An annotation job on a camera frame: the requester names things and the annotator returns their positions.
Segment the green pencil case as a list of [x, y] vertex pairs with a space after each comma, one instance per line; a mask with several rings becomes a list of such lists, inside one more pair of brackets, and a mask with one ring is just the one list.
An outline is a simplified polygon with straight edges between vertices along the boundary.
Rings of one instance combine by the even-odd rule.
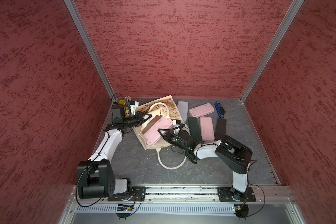
[[195, 117], [189, 117], [187, 118], [187, 122], [188, 122], [188, 127], [190, 130], [191, 137], [193, 138], [193, 141], [197, 143], [203, 143], [198, 119]]

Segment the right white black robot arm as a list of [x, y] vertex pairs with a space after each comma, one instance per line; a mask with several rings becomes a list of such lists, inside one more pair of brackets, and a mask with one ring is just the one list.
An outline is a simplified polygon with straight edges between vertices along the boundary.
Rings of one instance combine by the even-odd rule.
[[254, 163], [250, 148], [230, 136], [211, 143], [197, 144], [183, 126], [160, 128], [158, 133], [166, 142], [181, 149], [185, 158], [194, 164], [206, 158], [219, 158], [223, 161], [233, 173], [230, 197], [237, 202], [247, 200], [248, 173], [251, 164]]

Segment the light grey pencil case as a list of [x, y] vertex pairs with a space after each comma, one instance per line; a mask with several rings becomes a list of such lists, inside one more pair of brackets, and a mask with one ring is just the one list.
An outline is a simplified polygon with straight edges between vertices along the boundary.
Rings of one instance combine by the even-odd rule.
[[189, 103], [186, 101], [179, 101], [177, 103], [177, 107], [181, 115], [182, 121], [186, 122], [188, 118]]

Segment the cream floral canvas tote bag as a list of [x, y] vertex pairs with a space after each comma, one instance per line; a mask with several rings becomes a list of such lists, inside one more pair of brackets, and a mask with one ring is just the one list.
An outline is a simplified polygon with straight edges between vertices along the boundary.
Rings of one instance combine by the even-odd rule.
[[169, 95], [163, 98], [155, 99], [140, 105], [136, 111], [152, 115], [152, 118], [150, 118], [142, 126], [135, 127], [133, 129], [143, 148], [145, 150], [155, 149], [157, 152], [158, 162], [165, 169], [175, 170], [182, 167], [187, 158], [184, 158], [182, 163], [175, 167], [168, 167], [162, 163], [160, 157], [160, 151], [165, 147], [171, 146], [171, 144], [166, 142], [157, 130], [159, 128], [168, 128], [171, 130], [181, 124], [185, 124], [185, 122], [182, 121], [177, 104], [174, 102], [173, 97]]

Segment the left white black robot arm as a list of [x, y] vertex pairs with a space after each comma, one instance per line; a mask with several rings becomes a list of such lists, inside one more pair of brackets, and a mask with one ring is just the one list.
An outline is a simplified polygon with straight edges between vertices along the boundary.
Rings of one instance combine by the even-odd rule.
[[81, 161], [77, 167], [76, 195], [80, 199], [111, 198], [133, 194], [129, 179], [114, 176], [111, 160], [128, 128], [140, 127], [153, 116], [140, 111], [126, 116], [124, 105], [113, 105], [112, 121], [105, 129], [105, 135], [93, 155]]

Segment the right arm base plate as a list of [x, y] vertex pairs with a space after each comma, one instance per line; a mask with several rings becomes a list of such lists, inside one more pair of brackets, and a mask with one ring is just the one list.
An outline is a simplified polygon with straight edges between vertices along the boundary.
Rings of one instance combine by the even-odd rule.
[[256, 202], [253, 189], [248, 187], [244, 193], [233, 187], [217, 187], [220, 202]]

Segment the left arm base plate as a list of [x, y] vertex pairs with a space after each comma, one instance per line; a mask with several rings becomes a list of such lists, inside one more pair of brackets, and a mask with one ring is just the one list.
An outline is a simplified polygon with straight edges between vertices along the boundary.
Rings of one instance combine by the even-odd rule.
[[127, 193], [113, 195], [108, 201], [112, 202], [143, 202], [145, 201], [146, 187], [133, 186]]

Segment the dark grey pencil case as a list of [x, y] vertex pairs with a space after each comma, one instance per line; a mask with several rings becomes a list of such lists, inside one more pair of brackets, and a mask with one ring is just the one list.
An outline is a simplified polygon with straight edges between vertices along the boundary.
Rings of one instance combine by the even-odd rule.
[[227, 120], [224, 118], [218, 118], [216, 123], [216, 130], [215, 130], [215, 140], [221, 140], [226, 136], [226, 123]]

